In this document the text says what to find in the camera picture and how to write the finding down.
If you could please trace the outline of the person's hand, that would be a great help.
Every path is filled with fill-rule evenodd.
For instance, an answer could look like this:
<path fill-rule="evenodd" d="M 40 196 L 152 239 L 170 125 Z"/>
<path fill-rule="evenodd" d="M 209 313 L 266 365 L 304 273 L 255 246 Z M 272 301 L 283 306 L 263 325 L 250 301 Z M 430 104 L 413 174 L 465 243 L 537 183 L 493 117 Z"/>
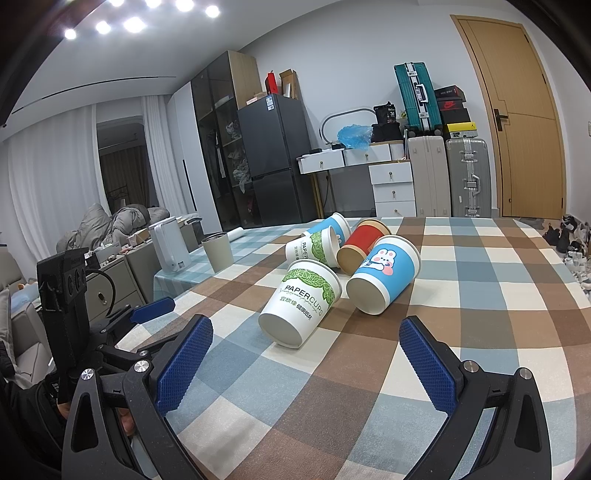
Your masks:
<path fill-rule="evenodd" d="M 57 403 L 57 408 L 64 419 L 68 419 L 70 412 L 71 403 Z M 118 408 L 118 418 L 121 426 L 128 437 L 131 437 L 135 433 L 135 423 L 132 418 L 131 412 L 126 408 Z"/>

